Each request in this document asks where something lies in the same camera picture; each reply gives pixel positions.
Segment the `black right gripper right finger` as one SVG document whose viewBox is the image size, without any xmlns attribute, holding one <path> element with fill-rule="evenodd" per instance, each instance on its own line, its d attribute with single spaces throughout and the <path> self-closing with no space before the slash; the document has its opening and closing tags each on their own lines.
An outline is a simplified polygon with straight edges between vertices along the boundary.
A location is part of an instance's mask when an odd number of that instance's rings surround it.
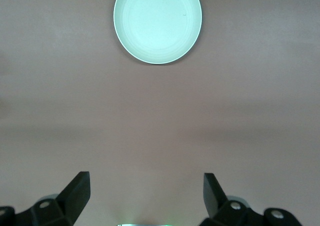
<svg viewBox="0 0 320 226">
<path fill-rule="evenodd" d="M 289 211 L 281 208 L 267 208 L 259 214 L 247 206 L 241 198 L 229 199 L 213 173 L 203 177 L 203 199 L 208 217 L 201 225 L 301 225 Z"/>
</svg>

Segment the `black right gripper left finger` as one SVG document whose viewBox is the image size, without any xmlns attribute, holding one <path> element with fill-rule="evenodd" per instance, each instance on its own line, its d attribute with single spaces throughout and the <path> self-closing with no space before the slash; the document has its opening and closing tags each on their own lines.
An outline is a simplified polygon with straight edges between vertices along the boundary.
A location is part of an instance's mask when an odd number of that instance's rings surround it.
<svg viewBox="0 0 320 226">
<path fill-rule="evenodd" d="M 74 225 L 90 199 L 90 173 L 79 172 L 58 194 L 43 197 L 25 211 L 0 207 L 1 225 Z"/>
</svg>

